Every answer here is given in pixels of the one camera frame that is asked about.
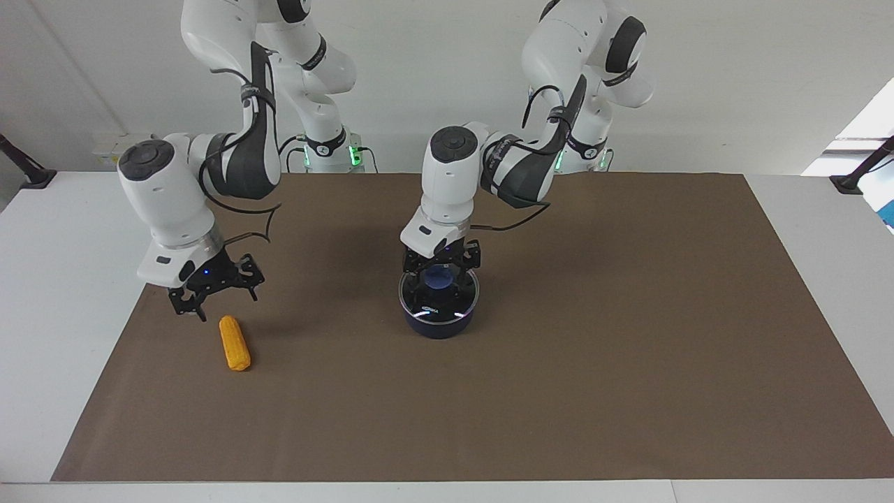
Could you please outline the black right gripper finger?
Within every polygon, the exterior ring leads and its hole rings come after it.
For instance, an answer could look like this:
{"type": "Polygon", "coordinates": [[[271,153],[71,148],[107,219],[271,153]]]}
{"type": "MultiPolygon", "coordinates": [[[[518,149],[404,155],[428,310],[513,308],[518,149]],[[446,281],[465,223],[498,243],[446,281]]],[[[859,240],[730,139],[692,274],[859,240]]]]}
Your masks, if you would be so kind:
{"type": "Polygon", "coordinates": [[[234,267],[234,287],[248,291],[251,299],[258,302],[256,287],[265,283],[265,277],[255,258],[251,254],[244,254],[239,261],[234,262],[234,267]]]}
{"type": "Polygon", "coordinates": [[[202,322],[207,321],[207,315],[203,309],[205,299],[210,296],[210,290],[199,289],[168,289],[167,297],[175,309],[176,315],[195,314],[202,322]]]}

